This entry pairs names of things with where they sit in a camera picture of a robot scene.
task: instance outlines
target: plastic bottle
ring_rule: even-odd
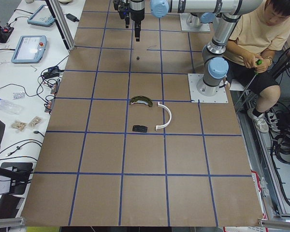
[[[17,115],[22,111],[22,109],[22,106],[0,98],[0,110],[8,114]]]

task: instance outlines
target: black shorts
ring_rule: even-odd
[[[255,75],[255,69],[248,69],[245,66],[236,64],[228,59],[225,60],[229,64],[229,70],[227,73],[227,80],[231,83],[232,79],[236,79],[239,83],[243,86],[247,86],[248,83],[251,81],[253,76]],[[251,82],[250,86],[248,87],[251,91],[255,94],[260,94],[264,89],[269,86],[278,86],[276,80],[268,72],[259,73],[253,82]]]

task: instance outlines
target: beige shirt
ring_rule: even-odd
[[[290,17],[274,26],[268,26],[264,19],[265,2],[253,12],[242,15],[238,21],[230,40],[249,52],[259,54],[266,48],[279,51],[290,34]],[[244,65],[243,58],[226,51],[223,56],[237,64]]]

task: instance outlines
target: white mounting plate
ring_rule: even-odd
[[[198,81],[203,78],[204,74],[188,73],[189,89],[191,102],[198,103],[228,103],[228,97],[225,88],[219,88],[218,92],[211,97],[201,94],[197,90]]]
[[[180,26],[182,27],[182,31],[187,31],[187,32],[199,32],[199,33],[210,33],[211,29],[208,25],[208,23],[204,23],[198,28],[191,27],[187,24],[187,18],[190,15],[190,13],[181,13],[179,14],[180,18]]]

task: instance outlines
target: light blue round cap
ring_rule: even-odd
[[[213,22],[214,18],[215,18],[215,14],[214,13],[204,13],[200,17],[200,22],[201,23],[210,23],[210,22]]]
[[[150,0],[150,9],[153,16],[162,18],[167,15],[169,11],[169,4],[167,0]]]
[[[229,69],[227,61],[222,57],[215,57],[209,61],[208,72],[215,79],[223,78]]]

